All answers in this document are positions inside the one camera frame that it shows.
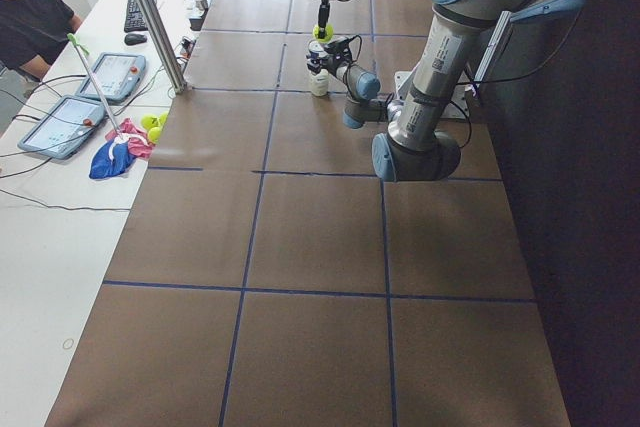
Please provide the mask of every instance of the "person's arm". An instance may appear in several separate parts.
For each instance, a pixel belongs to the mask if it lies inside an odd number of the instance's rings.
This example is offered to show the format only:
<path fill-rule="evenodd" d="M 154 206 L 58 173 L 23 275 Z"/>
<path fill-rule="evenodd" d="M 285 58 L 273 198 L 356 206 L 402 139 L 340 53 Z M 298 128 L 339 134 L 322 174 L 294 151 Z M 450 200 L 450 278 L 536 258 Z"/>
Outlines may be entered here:
<path fill-rule="evenodd" d="M 81 25 L 82 25 L 82 17 L 80 17 L 78 14 L 73 14 L 73 17 L 69 19 L 69 26 L 71 27 L 71 30 L 73 31 L 73 33 L 76 33 Z"/>
<path fill-rule="evenodd" d="M 34 77 L 42 80 L 46 73 L 49 72 L 51 66 L 47 64 L 47 62 L 42 57 L 36 55 L 29 62 L 22 64 L 20 68 L 25 72 L 33 75 Z"/>

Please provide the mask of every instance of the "metal pole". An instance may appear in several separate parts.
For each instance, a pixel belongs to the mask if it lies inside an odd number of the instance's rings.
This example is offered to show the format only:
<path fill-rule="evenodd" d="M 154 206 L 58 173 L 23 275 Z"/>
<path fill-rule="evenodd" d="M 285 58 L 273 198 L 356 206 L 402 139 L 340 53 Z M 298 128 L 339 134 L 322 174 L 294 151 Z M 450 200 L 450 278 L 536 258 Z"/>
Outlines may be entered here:
<path fill-rule="evenodd" d="M 107 99 L 104 96 L 104 92 L 102 92 L 102 87 L 101 87 L 102 84 L 100 83 L 100 81 L 96 77 L 96 74 L 93 73 L 93 70 L 91 70 L 91 66 L 89 65 L 89 62 L 87 61 L 87 58 L 84 56 L 84 53 L 82 52 L 82 47 L 80 47 L 78 45 L 78 42 L 76 41 L 76 38 L 74 37 L 73 34 L 67 34 L 67 38 L 71 41 L 71 44 L 73 45 L 73 48 L 76 49 L 76 52 L 78 53 L 78 57 L 80 57 L 80 60 L 82 61 L 82 65 L 84 66 L 84 70 L 87 71 L 87 75 L 89 76 L 89 80 L 91 81 L 91 84 L 93 84 L 93 88 L 96 89 L 98 97 L 100 97 L 100 102 L 102 102 L 102 106 L 104 107 L 104 110 L 105 110 L 107 116 L 109 117 L 109 120 L 111 121 L 111 125 L 113 126 L 113 130 L 116 131 L 116 134 L 118 134 L 119 136 L 122 136 L 122 129 L 118 125 L 118 121 L 116 120 L 116 116 L 113 113 L 113 110 L 111 110 L 111 106 L 109 105 L 109 102 L 107 102 Z"/>
<path fill-rule="evenodd" d="M 184 91 L 187 83 L 184 80 L 182 70 L 178 65 L 178 61 L 176 59 L 175 53 L 173 52 L 173 47 L 171 45 L 171 42 L 169 41 L 167 31 L 165 30 L 162 19 L 160 18 L 158 8 L 156 7 L 156 4 L 153 0 L 137 1 L 140 5 L 142 14 L 144 15 L 144 20 L 149 27 L 149 33 L 151 34 L 153 43 L 155 44 L 156 50 L 160 55 L 162 65 L 164 65 L 164 68 L 169 75 L 169 79 L 171 80 L 173 89 L 175 90 L 176 94 L 181 94 Z"/>

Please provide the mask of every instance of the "black t-shirt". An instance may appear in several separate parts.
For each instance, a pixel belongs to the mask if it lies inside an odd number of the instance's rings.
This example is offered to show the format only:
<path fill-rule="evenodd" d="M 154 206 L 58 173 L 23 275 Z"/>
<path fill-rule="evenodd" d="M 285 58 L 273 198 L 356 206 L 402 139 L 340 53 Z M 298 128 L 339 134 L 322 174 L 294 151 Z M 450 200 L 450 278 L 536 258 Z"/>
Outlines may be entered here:
<path fill-rule="evenodd" d="M 72 17 L 62 0 L 0 0 L 0 60 L 10 69 L 36 55 L 52 64 L 67 44 Z"/>

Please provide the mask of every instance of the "white bottle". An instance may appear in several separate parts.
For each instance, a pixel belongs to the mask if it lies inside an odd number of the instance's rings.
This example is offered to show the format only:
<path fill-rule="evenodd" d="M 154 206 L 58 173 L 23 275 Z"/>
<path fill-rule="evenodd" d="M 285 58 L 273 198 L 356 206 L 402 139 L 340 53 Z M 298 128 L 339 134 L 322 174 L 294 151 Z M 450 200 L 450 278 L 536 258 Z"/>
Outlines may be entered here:
<path fill-rule="evenodd" d="M 317 74 L 309 71 L 309 90 L 316 97 L 327 95 L 329 90 L 329 72 L 327 72 L 327 69 L 322 69 Z"/>

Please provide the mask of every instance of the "dark wall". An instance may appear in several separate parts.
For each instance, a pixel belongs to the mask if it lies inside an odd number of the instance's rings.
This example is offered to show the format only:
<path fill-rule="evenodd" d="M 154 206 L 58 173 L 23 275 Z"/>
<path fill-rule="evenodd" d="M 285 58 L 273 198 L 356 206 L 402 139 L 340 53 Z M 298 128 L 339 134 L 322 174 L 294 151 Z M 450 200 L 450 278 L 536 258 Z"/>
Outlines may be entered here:
<path fill-rule="evenodd" d="M 573 427 L 640 426 L 640 0 L 589 0 L 484 104 Z M 492 78 L 570 19 L 518 26 Z"/>

